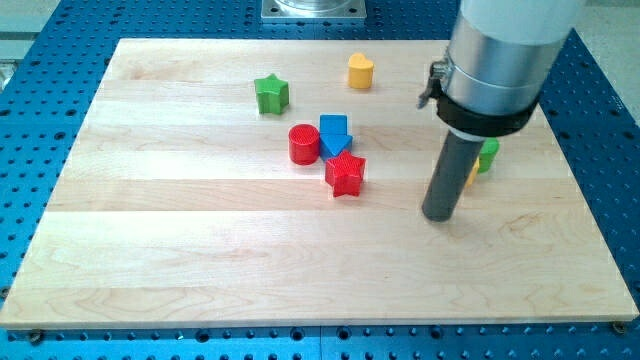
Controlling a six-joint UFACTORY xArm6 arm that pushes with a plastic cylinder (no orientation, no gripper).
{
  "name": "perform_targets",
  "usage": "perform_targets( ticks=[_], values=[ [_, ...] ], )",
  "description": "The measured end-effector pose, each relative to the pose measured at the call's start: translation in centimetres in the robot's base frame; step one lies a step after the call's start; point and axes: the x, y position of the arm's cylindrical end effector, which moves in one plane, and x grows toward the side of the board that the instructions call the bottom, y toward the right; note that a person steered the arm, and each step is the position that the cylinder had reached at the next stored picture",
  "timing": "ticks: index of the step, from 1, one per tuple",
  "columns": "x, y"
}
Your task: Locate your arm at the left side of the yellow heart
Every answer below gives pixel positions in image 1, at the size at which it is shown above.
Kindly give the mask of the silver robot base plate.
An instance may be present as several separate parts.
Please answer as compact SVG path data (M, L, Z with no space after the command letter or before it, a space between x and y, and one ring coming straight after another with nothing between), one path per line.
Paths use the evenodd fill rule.
M262 0L261 19L273 22L364 20L365 0Z

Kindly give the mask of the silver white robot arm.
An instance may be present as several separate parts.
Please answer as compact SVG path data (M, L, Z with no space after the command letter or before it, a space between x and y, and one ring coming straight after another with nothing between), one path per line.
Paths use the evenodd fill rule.
M463 0L444 57L431 64L418 106L474 141L520 131L575 26L581 0Z

